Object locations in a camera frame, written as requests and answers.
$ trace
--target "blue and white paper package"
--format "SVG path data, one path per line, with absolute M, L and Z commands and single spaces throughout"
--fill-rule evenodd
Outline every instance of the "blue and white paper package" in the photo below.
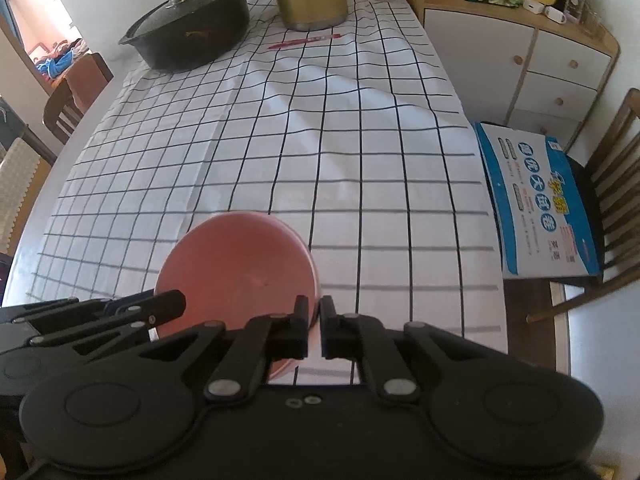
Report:
M 587 215 L 558 141 L 481 123 L 476 135 L 494 195 L 504 277 L 597 274 Z

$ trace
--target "blue circle with chinese character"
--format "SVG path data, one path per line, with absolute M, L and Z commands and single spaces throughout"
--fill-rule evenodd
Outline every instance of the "blue circle with chinese character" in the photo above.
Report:
M 552 171 L 551 176 L 564 186 L 564 177 L 557 171 Z
M 556 230 L 556 219 L 553 218 L 549 213 L 544 213 L 540 217 L 540 223 L 542 224 L 542 227 L 545 229 L 545 231 L 552 233 Z
M 540 171 L 540 165 L 537 160 L 530 156 L 524 159 L 524 165 L 531 173 L 537 173 Z
M 545 190 L 545 181 L 539 175 L 531 175 L 529 177 L 529 183 L 531 184 L 531 187 L 536 191 Z
M 527 156 L 533 155 L 533 148 L 529 146 L 526 142 L 519 142 L 518 149 L 522 152 L 523 155 L 527 155 Z
M 536 205 L 542 211 L 549 211 L 551 209 L 551 202 L 549 201 L 549 198 L 542 193 L 538 193 L 536 195 Z

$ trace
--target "red pen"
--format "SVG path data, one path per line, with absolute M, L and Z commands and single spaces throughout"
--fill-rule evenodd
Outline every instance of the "red pen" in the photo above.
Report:
M 275 48 L 286 48 L 288 46 L 294 45 L 302 45 L 304 43 L 313 43 L 315 41 L 322 40 L 336 40 L 337 38 L 341 38 L 341 34 L 326 34 L 325 36 L 315 36 L 312 38 L 301 38 L 300 40 L 291 40 L 291 41 L 283 41 L 282 43 L 276 43 L 269 47 L 269 50 L 273 50 Z

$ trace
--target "white tablecloth with black grid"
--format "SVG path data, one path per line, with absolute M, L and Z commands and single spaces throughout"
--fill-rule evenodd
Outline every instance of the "white tablecloth with black grid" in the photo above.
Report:
M 424 320 L 507 348 L 502 272 L 476 137 L 405 0 L 348 0 L 342 37 L 286 30 L 248 0 L 239 46 L 188 73 L 140 62 L 73 166 L 30 297 L 152 288 L 176 242 L 228 210 L 308 240 L 338 312 Z M 351 379 L 314 356 L 299 382 Z M 288 374 L 282 381 L 291 381 Z

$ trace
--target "screw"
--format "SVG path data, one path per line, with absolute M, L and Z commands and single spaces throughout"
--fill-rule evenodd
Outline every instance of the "screw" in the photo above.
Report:
M 411 395 L 417 388 L 409 379 L 389 379 L 383 386 L 387 395 L 405 396 Z
M 320 397 L 318 397 L 317 395 L 308 395 L 305 397 L 305 404 L 320 404 L 322 402 L 322 399 Z
M 284 401 L 284 404 L 294 409 L 302 408 L 302 401 L 300 399 L 287 399 Z
M 211 395 L 219 397 L 231 397 L 240 391 L 242 386 L 240 383 L 232 379 L 217 379 L 207 386 L 207 390 Z

